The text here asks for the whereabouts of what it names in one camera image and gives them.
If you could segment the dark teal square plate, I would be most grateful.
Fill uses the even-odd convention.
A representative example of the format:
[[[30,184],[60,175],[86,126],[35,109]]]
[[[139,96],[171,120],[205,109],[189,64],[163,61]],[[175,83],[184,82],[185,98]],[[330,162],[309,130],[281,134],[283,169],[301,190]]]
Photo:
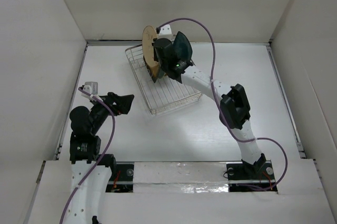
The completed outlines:
[[[188,38],[182,32],[177,32],[173,42],[173,50],[174,50],[174,65],[180,65],[182,63],[193,65],[192,46]]]

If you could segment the beige plate with orange leaves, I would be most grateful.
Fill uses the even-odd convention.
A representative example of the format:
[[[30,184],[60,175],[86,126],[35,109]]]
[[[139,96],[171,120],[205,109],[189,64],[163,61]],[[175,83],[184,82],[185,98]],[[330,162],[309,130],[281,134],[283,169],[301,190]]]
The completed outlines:
[[[152,45],[153,39],[157,39],[157,33],[153,26],[146,26],[142,34],[142,51],[145,66],[149,71],[152,81],[155,83],[158,79],[160,66],[154,60],[154,48]]]

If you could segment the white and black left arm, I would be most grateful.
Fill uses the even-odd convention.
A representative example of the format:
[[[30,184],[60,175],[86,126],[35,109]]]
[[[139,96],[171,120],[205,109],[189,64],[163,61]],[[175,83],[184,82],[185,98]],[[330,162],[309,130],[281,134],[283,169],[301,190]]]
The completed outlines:
[[[117,175],[116,159],[100,150],[97,135],[108,117],[126,115],[134,95],[119,96],[113,92],[105,96],[88,93],[79,88],[93,104],[91,109],[77,106],[70,112],[71,138],[71,194],[63,209],[60,223],[99,223],[107,183]]]

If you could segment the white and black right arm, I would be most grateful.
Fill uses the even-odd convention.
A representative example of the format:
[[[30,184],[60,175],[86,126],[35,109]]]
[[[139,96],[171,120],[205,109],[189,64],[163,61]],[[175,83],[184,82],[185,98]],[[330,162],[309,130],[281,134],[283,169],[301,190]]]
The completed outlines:
[[[260,175],[266,158],[252,132],[251,107],[244,87],[228,85],[199,70],[192,63],[192,46],[188,40],[172,42],[159,38],[152,46],[154,59],[169,78],[195,88],[215,101],[221,123],[239,145],[244,174],[249,178]]]

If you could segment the metal rail at table front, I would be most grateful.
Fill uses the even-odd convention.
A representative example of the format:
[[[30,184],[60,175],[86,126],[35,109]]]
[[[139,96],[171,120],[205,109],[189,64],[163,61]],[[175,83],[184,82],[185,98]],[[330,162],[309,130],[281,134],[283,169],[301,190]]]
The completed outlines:
[[[229,175],[224,171],[216,172],[214,174],[193,174],[187,172],[173,172],[154,174],[134,174],[132,176],[120,175],[119,178],[110,179],[108,184],[115,185],[133,185],[133,184],[274,184],[275,179],[272,176],[265,176],[265,174],[258,175],[254,179],[237,178],[235,175]]]

